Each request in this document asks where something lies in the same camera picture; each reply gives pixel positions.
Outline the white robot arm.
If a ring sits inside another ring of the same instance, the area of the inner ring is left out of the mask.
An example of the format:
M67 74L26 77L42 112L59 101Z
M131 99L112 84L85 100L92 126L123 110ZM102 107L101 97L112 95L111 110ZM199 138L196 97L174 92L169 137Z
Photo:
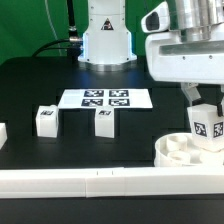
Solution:
M192 105L202 102L200 84L218 84L224 93L222 0L163 0L142 18L141 28L154 80L179 82ZM224 97L217 114L224 116Z

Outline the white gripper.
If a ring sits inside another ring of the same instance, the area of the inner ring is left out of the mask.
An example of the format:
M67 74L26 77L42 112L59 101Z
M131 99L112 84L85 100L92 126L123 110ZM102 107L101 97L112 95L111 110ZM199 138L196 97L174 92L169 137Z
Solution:
M181 90L190 106L202 102L197 83L223 84L224 94L221 1L164 1L142 18L141 27L147 34L147 65L154 80L187 82ZM217 114L224 116L224 96Z

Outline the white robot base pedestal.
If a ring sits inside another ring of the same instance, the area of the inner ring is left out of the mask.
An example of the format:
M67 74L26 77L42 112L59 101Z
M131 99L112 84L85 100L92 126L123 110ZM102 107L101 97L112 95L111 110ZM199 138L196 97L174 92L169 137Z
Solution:
M88 16L80 62L111 66L137 59L125 24L125 0L88 0Z

